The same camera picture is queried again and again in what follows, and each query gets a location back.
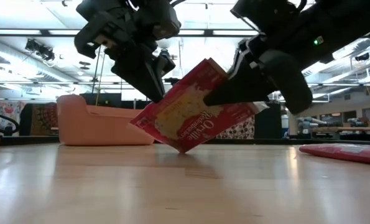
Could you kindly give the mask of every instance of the desk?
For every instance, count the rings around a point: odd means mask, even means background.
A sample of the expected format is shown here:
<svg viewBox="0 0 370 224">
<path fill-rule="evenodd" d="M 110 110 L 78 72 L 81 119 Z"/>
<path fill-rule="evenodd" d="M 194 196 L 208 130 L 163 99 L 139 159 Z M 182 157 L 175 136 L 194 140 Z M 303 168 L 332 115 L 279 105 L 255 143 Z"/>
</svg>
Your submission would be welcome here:
<svg viewBox="0 0 370 224">
<path fill-rule="evenodd" d="M 52 127 L 50 128 L 52 131 L 52 135 L 59 135 L 59 128 L 58 127 Z"/>
<path fill-rule="evenodd" d="M 312 133 L 333 133 L 335 139 L 340 139 L 342 131 L 370 131 L 370 127 L 320 127 L 312 128 Z"/>
<path fill-rule="evenodd" d="M 370 165 L 292 146 L 0 148 L 0 224 L 370 224 Z"/>
</svg>

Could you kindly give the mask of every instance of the patterned fabric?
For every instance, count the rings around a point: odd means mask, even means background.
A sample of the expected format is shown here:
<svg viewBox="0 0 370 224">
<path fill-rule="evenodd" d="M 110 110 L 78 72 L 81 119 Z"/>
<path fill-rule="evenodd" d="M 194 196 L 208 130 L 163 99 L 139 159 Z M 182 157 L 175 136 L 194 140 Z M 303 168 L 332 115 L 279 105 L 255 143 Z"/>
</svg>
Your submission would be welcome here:
<svg viewBox="0 0 370 224">
<path fill-rule="evenodd" d="M 53 134 L 51 128 L 58 126 L 56 103 L 33 104 L 31 136 L 46 136 Z"/>
<path fill-rule="evenodd" d="M 239 123 L 221 134 L 217 135 L 217 139 L 254 139 L 254 124 L 255 117 L 251 116 L 249 119 Z"/>
<path fill-rule="evenodd" d="M 18 123 L 21 121 L 21 111 L 24 107 L 24 102 L 21 101 L 0 101 L 0 115 L 12 118 Z M 0 128 L 5 129 L 6 127 L 12 127 L 14 125 L 8 120 L 0 118 Z"/>
</svg>

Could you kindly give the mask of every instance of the red package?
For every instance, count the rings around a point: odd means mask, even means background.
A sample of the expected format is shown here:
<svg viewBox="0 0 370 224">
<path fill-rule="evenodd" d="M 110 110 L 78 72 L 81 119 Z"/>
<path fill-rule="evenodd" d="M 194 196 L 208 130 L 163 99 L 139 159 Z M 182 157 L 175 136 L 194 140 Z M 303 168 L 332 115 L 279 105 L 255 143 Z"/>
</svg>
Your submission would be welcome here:
<svg viewBox="0 0 370 224">
<path fill-rule="evenodd" d="M 354 144 L 311 144 L 301 146 L 299 151 L 314 156 L 370 164 L 370 146 Z"/>
<path fill-rule="evenodd" d="M 204 96 L 227 78 L 214 60 L 204 59 L 162 101 L 149 104 L 131 124 L 185 153 L 259 112 L 254 103 L 204 104 Z"/>
</svg>

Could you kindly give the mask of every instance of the popcorn box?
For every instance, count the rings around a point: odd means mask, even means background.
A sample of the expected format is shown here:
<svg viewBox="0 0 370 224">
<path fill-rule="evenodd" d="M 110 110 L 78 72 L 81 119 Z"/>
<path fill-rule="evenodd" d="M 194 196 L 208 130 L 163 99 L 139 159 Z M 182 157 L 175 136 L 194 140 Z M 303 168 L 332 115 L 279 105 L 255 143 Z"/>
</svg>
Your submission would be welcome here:
<svg viewBox="0 0 370 224">
<path fill-rule="evenodd" d="M 213 59 L 204 59 L 162 101 L 149 104 L 131 124 L 186 153 L 260 112 L 254 103 L 206 106 L 204 97 L 227 79 L 226 72 Z"/>
</svg>

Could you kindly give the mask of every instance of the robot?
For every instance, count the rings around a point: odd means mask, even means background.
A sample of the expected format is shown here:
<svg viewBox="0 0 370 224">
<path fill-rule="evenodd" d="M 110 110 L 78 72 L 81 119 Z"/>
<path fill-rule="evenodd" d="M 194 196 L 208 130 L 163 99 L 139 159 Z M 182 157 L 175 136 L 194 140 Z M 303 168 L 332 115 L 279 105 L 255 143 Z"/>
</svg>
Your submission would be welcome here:
<svg viewBox="0 0 370 224">
<path fill-rule="evenodd" d="M 184 0 L 84 0 L 77 12 L 87 25 L 76 35 L 79 53 L 95 58 L 106 46 L 112 72 L 154 102 L 164 97 L 162 77 L 175 68 L 165 54 L 153 56 L 156 41 L 179 33 L 174 7 Z M 370 33 L 370 0 L 316 0 L 304 10 L 287 0 L 239 0 L 231 10 L 248 18 L 259 34 L 241 41 L 229 80 L 204 99 L 208 106 L 267 101 L 281 91 L 298 114 L 313 96 L 302 70 Z"/>
</svg>

